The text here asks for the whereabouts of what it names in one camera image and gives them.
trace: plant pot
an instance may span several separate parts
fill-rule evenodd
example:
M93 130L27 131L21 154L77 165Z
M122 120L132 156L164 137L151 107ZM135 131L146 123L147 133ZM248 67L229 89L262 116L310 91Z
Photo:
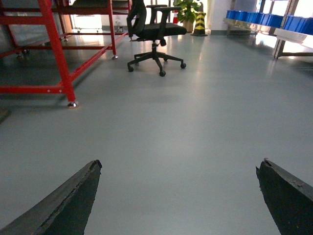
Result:
M194 23L190 21L183 21L182 26L187 29L187 33L191 33L194 30Z

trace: yellow and black striped post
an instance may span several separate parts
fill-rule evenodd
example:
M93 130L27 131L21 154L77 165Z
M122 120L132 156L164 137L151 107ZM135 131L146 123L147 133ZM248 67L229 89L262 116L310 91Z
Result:
M199 37L207 36L207 34L205 34L204 17L205 17L204 12L198 12L197 19L196 19L196 26L195 26L195 30L192 36L199 36Z

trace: black office chair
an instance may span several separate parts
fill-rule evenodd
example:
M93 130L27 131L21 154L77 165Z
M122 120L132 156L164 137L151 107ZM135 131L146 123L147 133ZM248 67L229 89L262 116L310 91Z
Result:
M145 24L147 10L143 0L133 0L132 8L127 16L127 27L129 37L132 37L133 35L139 37L136 39L136 41L152 41L152 52L134 55L135 59L127 63L128 71L134 71L133 67L131 66L132 64L137 64L141 61L151 58L155 60L157 65L159 66L159 74L162 77L165 76L166 73L163 70L159 58L163 58L164 61L167 61L168 59L180 61L180 67L184 69L186 67L184 60L167 55L162 52L157 52L157 47L159 44L161 44L162 47L166 45L166 41L164 39L165 36L186 34L187 30L184 27L166 22L170 11L180 10L181 7L167 7L166 5L149 5L147 7L151 8L150 24ZM155 23L157 11L162 12L162 18L160 23Z

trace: chair backrest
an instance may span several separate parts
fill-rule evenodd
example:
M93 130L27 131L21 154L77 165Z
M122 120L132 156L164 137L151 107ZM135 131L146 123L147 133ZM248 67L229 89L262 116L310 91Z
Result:
M132 37L134 34L140 33L146 23L147 10L143 0L133 0L132 8L127 16L128 34Z

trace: blue storage bin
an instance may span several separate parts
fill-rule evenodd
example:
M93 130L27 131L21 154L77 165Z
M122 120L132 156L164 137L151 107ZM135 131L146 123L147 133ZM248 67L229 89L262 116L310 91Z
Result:
M273 14L264 14L263 18L260 21L260 24L279 28L282 21L283 21L282 16Z
M237 11L236 20L246 21L247 12L246 11Z
M236 13L236 11L234 11L234 10L228 10L227 14L226 14L226 18L235 19L235 13Z
M300 33L313 35L313 18L304 18L304 23L302 28L300 29Z
M285 30L300 32L303 29L305 18L299 16L287 16L284 28Z
M259 24L262 15L264 14L259 12L247 12L246 21L249 23Z

